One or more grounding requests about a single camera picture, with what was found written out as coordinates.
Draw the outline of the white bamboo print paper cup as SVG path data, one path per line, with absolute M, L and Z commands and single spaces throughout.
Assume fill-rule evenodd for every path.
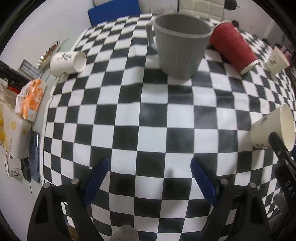
M 268 137 L 275 132 L 291 151 L 295 145 L 295 122 L 292 110 L 287 104 L 281 105 L 251 125 L 250 138 L 258 149 L 271 149 Z

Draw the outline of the white calligraphy cup right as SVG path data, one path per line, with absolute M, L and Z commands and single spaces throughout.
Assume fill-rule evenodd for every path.
M 268 70 L 273 74 L 276 75 L 277 73 L 281 72 L 288 66 L 290 63 L 283 52 L 278 48 L 274 47 L 273 52 L 267 62 L 265 63 Z

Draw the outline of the white calligraphy cup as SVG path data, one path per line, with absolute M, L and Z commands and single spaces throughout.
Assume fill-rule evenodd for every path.
M 50 72 L 60 77 L 64 74 L 81 73 L 87 62 L 84 52 L 58 52 L 50 61 Z
M 288 66 L 290 63 L 283 52 L 278 48 L 274 47 L 273 52 L 267 62 L 265 63 L 268 70 L 273 74 L 276 75 L 277 73 L 281 72 Z

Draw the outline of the red ripple paper cup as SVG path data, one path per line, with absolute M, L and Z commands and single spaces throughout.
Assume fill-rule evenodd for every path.
M 241 75 L 259 63 L 250 46 L 230 21 L 222 21 L 212 30 L 209 40 Z

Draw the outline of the white calligraphy cup left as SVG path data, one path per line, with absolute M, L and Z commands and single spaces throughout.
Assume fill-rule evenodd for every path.
M 87 62 L 84 52 L 58 52 L 50 61 L 50 72 L 60 77 L 64 74 L 81 73 Z

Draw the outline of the white enamel mug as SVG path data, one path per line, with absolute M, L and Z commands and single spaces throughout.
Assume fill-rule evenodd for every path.
M 8 178 L 22 178 L 22 165 L 21 160 L 11 157 L 10 155 L 5 154 L 4 164 L 6 168 L 6 174 Z

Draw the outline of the dark blue phone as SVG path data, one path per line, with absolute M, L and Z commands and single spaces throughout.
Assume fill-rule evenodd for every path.
M 40 183 L 40 133 L 33 130 L 29 142 L 29 168 L 31 178 Z

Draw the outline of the white tissue box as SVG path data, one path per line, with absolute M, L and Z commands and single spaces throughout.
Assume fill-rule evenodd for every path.
M 10 104 L 1 102 L 1 147 L 7 154 L 17 159 L 28 156 L 31 125 Z

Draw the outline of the orange snack bag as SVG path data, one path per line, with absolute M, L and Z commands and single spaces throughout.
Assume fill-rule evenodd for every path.
M 35 122 L 46 88 L 46 82 L 41 79 L 29 81 L 16 96 L 15 112 L 23 119 Z

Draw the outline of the black white checkered tablecloth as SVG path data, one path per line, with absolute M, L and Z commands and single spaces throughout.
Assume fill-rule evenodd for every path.
M 134 226 L 141 240 L 194 240 L 210 206 L 192 177 L 193 157 L 233 184 L 255 183 L 273 216 L 277 158 L 255 149 L 249 130 L 284 103 L 295 110 L 295 95 L 285 72 L 264 67 L 271 48 L 242 31 L 259 58 L 252 70 L 240 75 L 209 48 L 197 73 L 177 80 L 147 45 L 151 18 L 103 22 L 77 39 L 73 50 L 87 63 L 52 91 L 44 182 L 70 183 L 107 158 L 109 171 L 88 208 L 105 240 L 122 225 Z

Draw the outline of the patterned plate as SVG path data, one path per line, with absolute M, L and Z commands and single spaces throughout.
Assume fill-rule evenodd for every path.
M 57 40 L 56 42 L 53 42 L 53 44 L 46 50 L 45 54 L 41 55 L 39 58 L 36 68 L 41 70 L 43 67 L 45 67 L 53 57 L 55 53 L 59 51 L 61 47 L 61 41 Z

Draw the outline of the grey ribbed mug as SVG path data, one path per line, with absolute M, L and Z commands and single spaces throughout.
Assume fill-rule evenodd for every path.
M 213 33 L 208 23 L 180 13 L 157 16 L 145 29 L 161 70 L 176 79 L 196 74 Z

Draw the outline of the cream chair right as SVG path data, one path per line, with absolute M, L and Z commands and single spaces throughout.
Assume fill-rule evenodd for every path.
M 179 13 L 221 21 L 224 4 L 224 0 L 180 0 Z

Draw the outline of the blue folder on chair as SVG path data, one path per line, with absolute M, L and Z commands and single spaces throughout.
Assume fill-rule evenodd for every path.
M 92 27 L 105 21 L 134 15 L 140 15 L 140 7 L 137 0 L 109 1 L 88 10 L 88 16 Z

